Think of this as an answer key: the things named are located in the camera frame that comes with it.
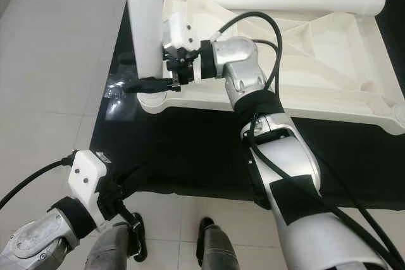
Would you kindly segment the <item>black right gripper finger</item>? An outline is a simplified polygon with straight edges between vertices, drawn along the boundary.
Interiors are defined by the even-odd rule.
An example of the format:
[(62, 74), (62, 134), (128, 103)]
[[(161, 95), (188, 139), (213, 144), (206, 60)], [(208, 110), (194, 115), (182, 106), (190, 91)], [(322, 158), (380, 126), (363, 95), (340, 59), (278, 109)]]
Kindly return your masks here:
[(173, 90), (173, 79), (144, 77), (128, 83), (128, 93), (154, 94)]

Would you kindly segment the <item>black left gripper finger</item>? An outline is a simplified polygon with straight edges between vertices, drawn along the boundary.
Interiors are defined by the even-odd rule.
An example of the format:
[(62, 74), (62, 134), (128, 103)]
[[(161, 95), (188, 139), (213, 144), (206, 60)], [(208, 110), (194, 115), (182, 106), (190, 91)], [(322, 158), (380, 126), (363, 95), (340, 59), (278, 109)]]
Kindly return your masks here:
[(127, 180), (129, 180), (132, 171), (119, 171), (111, 181), (111, 195), (112, 197), (129, 197), (129, 190)]
[(151, 164), (136, 165), (131, 169), (129, 175), (127, 175), (127, 190), (136, 190), (145, 184), (149, 180), (153, 173), (153, 167)]

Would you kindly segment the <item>clear adhesive tape strip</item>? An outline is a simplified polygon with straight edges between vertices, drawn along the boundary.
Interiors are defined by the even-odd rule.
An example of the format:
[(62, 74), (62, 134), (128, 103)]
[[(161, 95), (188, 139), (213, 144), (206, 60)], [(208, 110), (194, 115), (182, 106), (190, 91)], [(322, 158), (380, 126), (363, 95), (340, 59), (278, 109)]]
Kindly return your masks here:
[(105, 121), (130, 121), (138, 112), (139, 102), (134, 93), (127, 93), (125, 86), (138, 79), (135, 71), (121, 70), (110, 73), (105, 82), (104, 98), (107, 106), (104, 110)]

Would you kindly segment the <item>grey robot right leg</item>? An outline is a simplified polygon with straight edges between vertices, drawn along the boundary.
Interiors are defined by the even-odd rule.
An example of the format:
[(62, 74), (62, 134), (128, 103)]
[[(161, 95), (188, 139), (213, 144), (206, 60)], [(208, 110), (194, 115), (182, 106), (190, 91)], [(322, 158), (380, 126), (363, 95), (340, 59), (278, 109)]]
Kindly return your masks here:
[(240, 270), (234, 245), (209, 217), (199, 222), (195, 256), (201, 270)]

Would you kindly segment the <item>white plastic table top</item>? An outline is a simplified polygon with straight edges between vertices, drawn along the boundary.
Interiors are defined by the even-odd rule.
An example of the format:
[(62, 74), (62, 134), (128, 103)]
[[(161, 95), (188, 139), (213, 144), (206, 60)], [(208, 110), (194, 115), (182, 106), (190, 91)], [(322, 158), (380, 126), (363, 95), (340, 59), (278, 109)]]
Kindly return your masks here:
[(329, 11), (225, 9), (211, 0), (164, 0), (164, 20), (183, 12), (194, 47), (249, 11), (275, 19), (283, 39), (280, 99), (289, 116), (376, 125), (405, 134), (405, 95), (377, 16)]

